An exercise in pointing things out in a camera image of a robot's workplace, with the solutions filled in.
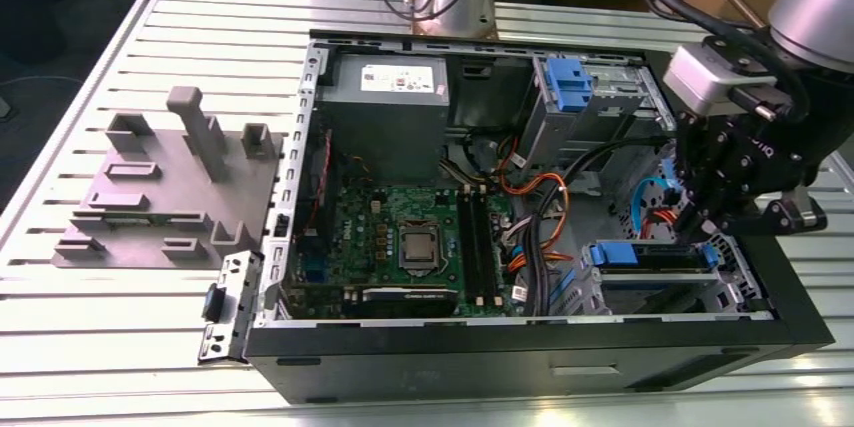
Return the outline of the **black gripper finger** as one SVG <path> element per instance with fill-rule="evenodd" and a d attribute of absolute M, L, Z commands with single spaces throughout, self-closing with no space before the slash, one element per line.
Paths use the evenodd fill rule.
<path fill-rule="evenodd" d="M 829 226 L 826 212 L 798 186 L 783 191 L 761 209 L 753 199 L 733 198 L 701 210 L 695 238 L 706 240 L 714 235 L 789 236 L 822 231 Z"/>
<path fill-rule="evenodd" d="M 710 234 L 703 225 L 721 207 L 717 176 L 721 154 L 721 133 L 709 119 L 679 114 L 677 119 L 677 174 L 687 202 L 674 223 L 677 241 L 682 244 L 705 241 Z"/>

